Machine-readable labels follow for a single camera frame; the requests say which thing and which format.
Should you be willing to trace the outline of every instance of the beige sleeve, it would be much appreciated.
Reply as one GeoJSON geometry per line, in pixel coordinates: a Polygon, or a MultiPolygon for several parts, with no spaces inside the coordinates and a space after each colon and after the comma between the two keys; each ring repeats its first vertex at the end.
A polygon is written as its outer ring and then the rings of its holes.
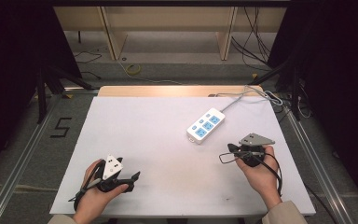
{"type": "Polygon", "coordinates": [[[55,215],[48,224],[76,224],[75,221],[68,216],[55,215]]]}
{"type": "Polygon", "coordinates": [[[291,201],[276,205],[262,219],[263,224],[306,224],[307,221],[291,201]]]}

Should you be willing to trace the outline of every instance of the power strip switch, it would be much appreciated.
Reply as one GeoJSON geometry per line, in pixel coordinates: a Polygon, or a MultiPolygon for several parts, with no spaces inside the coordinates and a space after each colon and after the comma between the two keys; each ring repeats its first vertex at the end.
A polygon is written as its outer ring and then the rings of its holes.
{"type": "Polygon", "coordinates": [[[201,144],[225,120],[225,115],[215,108],[211,108],[197,119],[188,129],[188,140],[201,144]]]}

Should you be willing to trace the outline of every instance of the power strip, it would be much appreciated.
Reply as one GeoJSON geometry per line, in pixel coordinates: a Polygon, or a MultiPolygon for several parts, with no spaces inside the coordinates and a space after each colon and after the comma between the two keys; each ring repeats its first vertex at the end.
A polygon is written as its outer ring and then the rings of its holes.
{"type": "Polygon", "coordinates": [[[225,115],[215,108],[211,108],[197,119],[188,129],[188,140],[201,144],[225,120],[225,115]]]}

